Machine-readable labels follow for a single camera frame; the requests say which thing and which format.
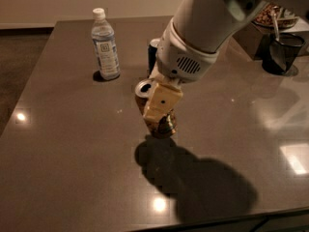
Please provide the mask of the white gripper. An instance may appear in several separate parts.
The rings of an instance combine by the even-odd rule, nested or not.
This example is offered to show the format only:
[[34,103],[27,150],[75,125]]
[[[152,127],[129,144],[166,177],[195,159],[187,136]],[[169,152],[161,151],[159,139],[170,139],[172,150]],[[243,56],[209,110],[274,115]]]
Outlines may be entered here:
[[[158,78],[160,74],[183,83],[195,82],[205,75],[217,57],[217,52],[207,53],[187,45],[178,35],[174,19],[171,19],[159,39],[151,77]],[[182,97],[181,89],[155,81],[144,107],[144,119],[158,123]]]

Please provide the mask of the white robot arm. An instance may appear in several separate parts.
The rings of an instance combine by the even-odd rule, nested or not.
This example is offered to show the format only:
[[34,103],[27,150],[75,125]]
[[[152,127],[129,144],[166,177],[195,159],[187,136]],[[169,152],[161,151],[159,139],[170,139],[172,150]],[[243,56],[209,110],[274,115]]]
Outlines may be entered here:
[[269,3],[305,18],[309,0],[183,0],[157,45],[143,117],[159,122],[217,59],[221,46]]

